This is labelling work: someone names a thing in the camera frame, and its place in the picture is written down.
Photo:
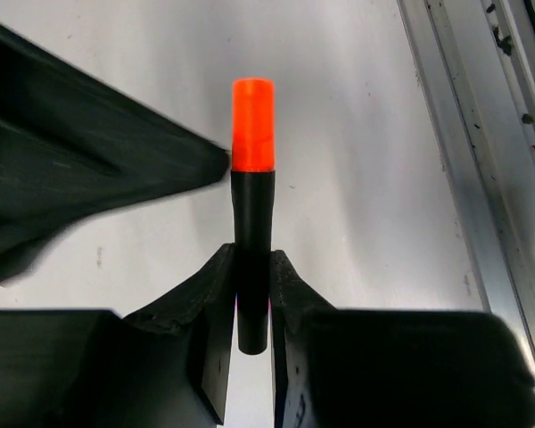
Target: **black cylindrical object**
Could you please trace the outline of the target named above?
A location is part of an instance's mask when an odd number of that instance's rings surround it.
[[[269,255],[276,173],[232,171],[240,351],[268,345]]]

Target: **orange plastic tip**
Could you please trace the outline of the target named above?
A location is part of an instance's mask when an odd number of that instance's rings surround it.
[[[233,87],[232,170],[276,168],[275,87],[266,78],[241,78]]]

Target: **black 3d-printed part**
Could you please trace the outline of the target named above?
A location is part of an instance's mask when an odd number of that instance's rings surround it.
[[[0,281],[66,226],[210,185],[228,164],[209,140],[0,26]]]
[[[490,314],[333,309],[270,271],[276,428],[535,425],[535,382]]]
[[[124,320],[0,311],[0,428],[212,428],[224,420],[234,248]]]

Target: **black mount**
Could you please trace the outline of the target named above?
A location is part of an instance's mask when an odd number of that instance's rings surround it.
[[[137,312],[0,311],[0,427],[222,424],[235,248]],[[270,261],[276,428],[535,424],[514,336],[482,313],[339,310]]]

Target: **white surface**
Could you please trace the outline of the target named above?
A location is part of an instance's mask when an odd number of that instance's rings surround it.
[[[481,306],[395,0],[3,0],[0,21],[225,147],[232,81],[272,78],[274,247],[337,306]],[[105,215],[0,306],[127,314],[232,234],[226,184]],[[272,426],[268,359],[233,353],[227,427]]]

